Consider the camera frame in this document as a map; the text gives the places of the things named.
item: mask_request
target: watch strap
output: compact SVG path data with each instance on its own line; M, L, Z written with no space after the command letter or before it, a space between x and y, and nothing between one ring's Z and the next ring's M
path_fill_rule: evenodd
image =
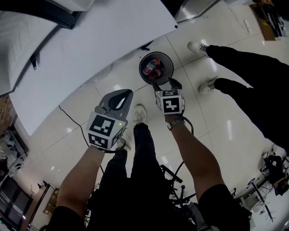
M178 124L185 124L185 121L180 118L173 119L172 121L168 122L168 129L171 131L172 128Z

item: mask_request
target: white table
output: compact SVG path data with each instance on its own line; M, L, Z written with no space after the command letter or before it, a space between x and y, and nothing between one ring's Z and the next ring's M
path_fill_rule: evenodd
M96 0L73 30L60 29L28 68L13 106L29 135L73 91L132 50L175 30L160 0Z

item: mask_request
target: black sleeve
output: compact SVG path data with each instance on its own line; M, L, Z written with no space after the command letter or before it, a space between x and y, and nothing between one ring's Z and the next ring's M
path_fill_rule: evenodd
M199 210L209 226L220 230L249 231L250 220L225 185L209 188L199 200Z
M56 207L46 231L84 230L84 220L72 209Z

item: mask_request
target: shoelace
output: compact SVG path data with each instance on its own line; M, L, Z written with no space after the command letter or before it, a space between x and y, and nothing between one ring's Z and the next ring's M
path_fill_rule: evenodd
M208 85L209 88L210 88L210 91L214 90L215 89L215 84L214 83L211 83Z
M138 113L136 120L134 120L134 122L139 123L140 121L143 120L143 114L142 113Z
M205 52L205 53L207 53L207 46L206 46L206 45L203 45L203 44L201 44L201 45L200 45L200 50L201 50L202 52Z

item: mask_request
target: red bottle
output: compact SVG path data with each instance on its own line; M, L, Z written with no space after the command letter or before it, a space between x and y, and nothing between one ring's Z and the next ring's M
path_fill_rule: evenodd
M158 79L162 75L162 71L160 69L154 69L150 74L149 74L149 79Z
M151 60L144 68L143 73L145 75L149 75L156 68L156 66L159 64L160 64L160 60L158 58Z

